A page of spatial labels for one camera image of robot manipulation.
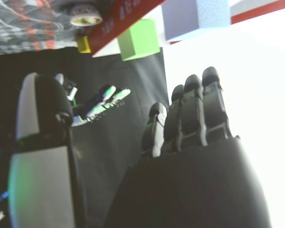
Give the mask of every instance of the gray and orange patterned cloth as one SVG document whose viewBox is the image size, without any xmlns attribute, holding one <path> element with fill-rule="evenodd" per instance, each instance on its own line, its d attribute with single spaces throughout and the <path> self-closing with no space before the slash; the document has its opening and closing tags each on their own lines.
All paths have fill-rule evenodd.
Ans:
<svg viewBox="0 0 285 228">
<path fill-rule="evenodd" d="M 78 27 L 64 5 L 79 0 L 0 0 L 0 55 L 75 47 Z M 111 0 L 91 0 L 109 5 Z"/>
</svg>

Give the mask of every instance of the green block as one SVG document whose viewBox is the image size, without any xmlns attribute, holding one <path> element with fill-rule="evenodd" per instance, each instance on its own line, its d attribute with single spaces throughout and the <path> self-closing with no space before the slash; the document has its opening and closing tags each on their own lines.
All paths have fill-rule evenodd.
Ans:
<svg viewBox="0 0 285 228">
<path fill-rule="evenodd" d="M 117 39 L 123 61 L 160 52 L 155 23 L 150 19 L 136 22 Z"/>
</svg>

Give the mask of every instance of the black curtain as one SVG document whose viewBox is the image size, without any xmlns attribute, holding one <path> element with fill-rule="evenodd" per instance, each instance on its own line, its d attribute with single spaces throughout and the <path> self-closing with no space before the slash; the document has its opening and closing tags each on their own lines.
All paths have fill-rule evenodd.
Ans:
<svg viewBox="0 0 285 228">
<path fill-rule="evenodd" d="M 0 56 L 0 121 L 14 133 L 16 106 L 25 75 L 63 73 L 77 83 L 78 103 L 105 84 L 127 87 L 125 106 L 108 110 L 97 122 L 73 128 L 74 149 L 84 182 L 86 217 L 101 227 L 128 166 L 141 152 L 141 137 L 155 102 L 168 107 L 162 52 L 123 62 L 120 55 L 92 58 L 76 48 Z M 7 172 L 2 172 L 1 180 Z"/>
</svg>

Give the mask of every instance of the yellow block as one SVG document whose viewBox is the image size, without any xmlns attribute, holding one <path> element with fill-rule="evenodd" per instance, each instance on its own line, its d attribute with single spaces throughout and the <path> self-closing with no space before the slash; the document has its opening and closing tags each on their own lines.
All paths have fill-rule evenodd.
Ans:
<svg viewBox="0 0 285 228">
<path fill-rule="evenodd" d="M 76 41 L 77 41 L 78 51 L 80 53 L 91 53 L 91 49 L 87 41 L 87 36 L 77 38 Z"/>
</svg>

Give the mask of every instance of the roll of tape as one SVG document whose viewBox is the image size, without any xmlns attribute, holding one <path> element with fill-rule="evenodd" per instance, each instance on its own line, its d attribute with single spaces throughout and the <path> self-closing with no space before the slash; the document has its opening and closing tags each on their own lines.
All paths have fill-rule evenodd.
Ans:
<svg viewBox="0 0 285 228">
<path fill-rule="evenodd" d="M 71 9 L 71 24 L 75 26 L 93 26 L 103 21 L 96 7 L 89 4 L 76 5 Z"/>
</svg>

